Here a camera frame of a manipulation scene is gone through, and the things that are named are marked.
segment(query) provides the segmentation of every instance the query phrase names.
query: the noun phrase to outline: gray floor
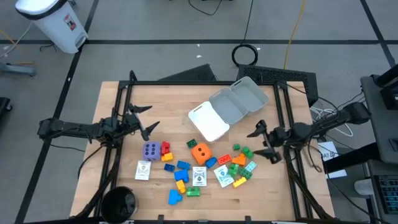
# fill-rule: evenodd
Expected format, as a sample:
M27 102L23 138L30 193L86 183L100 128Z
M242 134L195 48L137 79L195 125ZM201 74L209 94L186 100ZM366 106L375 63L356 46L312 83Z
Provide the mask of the gray floor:
M14 10L14 2L0 2L0 29L17 39L28 25ZM193 1L212 11L217 1ZM93 0L77 1L75 11L85 24ZM386 40L398 39L398 19L394 0L367 0ZM183 0L100 0L89 30L91 40L167 40L241 39L248 18L250 1L225 1L213 17L194 11ZM300 1L254 0L248 39L289 39L299 14ZM377 40L371 24L357 0L308 0L296 39L301 40ZM26 40L47 40L35 26ZM234 80L238 69L231 61L235 44L144 44L85 45L72 80L61 119L90 123L101 82L125 80L133 69L139 80L158 80L204 63L209 63L220 80ZM0 54L5 45L0 45ZM35 60L35 78L0 76L0 96L12 99L14 110L0 130L0 222L12 223L21 205L27 184L39 155L42 141L36 132L41 119L53 115L73 55L52 48L39 52L40 45L21 45L1 62ZM256 44L258 65L282 68L286 45ZM398 58L398 46L389 45ZM238 51L238 60L251 61L251 53ZM293 45L288 69L315 72L318 91L334 104L360 92L359 78L380 74L389 68L386 56L377 45ZM330 135L351 147L374 141L370 123L352 126L354 137L336 131ZM86 141L57 139L54 144L85 148ZM76 187L76 172L83 153L50 148L26 221L67 218ZM361 175L355 167L349 176L336 180L351 183ZM365 221L357 211L330 187L336 216L344 220ZM355 202L366 207L364 200Z

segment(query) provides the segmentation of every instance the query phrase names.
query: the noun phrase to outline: wooden table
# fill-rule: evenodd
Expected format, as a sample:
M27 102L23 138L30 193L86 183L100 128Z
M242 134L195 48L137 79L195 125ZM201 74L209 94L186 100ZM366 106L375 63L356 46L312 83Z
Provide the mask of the wooden table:
M289 82L304 91L301 82ZM93 122L100 118L110 116L114 106L118 82L103 82L99 93L98 103ZM183 160L196 166L186 142L196 139L204 142L200 133L188 119L188 112L224 86L214 85L134 85L132 88L131 103L139 106L152 105L153 108L139 115L144 126L160 121L152 133L151 141L168 141L174 155L172 164ZM229 132L217 142L210 144L213 156L224 154L237 156L233 144L247 146L252 150L262 148L262 138L246 138L254 131L255 124L264 119L268 130L279 126L275 96L272 86L261 86L269 96L268 104L252 116L245 117L238 124L231 127ZM311 123L310 110L307 98L303 93L289 88L290 101L294 112L295 122ZM283 93L280 90L284 119L287 126L287 112ZM149 181L135 180L137 161L142 160L142 145L144 141L140 134L124 138L123 152L118 175L118 185L133 189L139 199L139 209L132 217L135 220L156 220L163 214L165 220L244 220L250 215L252 220L295 220L292 198L290 195L289 180L284 161L272 165L269 160L261 156L254 156L253 161L257 167L253 170L253 177L236 189L229 185L221 188L213 170L218 164L207 171L207 187L201 188L200 197L183 196L182 202L169 205L170 189L177 189L173 173L164 171L164 162L152 162ZM85 157L90 155L98 142L87 145ZM97 190L101 169L103 166L105 150L101 150L85 164L81 170L71 215L76 215L83 209ZM320 155L313 151L315 163L322 166ZM334 216L328 186L323 173L318 173L311 168L307 161L307 150L302 151L303 165L307 178L308 189L319 204ZM186 187L192 186L192 180ZM305 217L303 198L297 188L300 201L301 216Z

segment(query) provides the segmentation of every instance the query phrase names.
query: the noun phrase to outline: trash can lid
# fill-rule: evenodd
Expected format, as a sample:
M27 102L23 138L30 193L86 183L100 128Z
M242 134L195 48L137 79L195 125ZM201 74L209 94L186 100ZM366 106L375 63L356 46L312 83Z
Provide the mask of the trash can lid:
M50 11L59 1L65 3L62 0L18 0L15 8L21 13L38 15Z

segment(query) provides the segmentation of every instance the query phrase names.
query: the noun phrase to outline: purple dice block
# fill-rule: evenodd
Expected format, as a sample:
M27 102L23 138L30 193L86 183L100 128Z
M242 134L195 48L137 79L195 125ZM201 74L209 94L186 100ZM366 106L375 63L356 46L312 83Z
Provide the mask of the purple dice block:
M160 160L160 142L145 142L142 156L147 161Z

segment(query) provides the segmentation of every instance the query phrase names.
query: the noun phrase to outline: white trash can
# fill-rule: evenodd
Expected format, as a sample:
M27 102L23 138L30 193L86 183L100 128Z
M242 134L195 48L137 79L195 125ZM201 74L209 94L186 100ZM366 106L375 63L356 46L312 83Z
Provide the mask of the white trash can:
M78 52L88 38L67 0L18 0L15 8L66 53Z

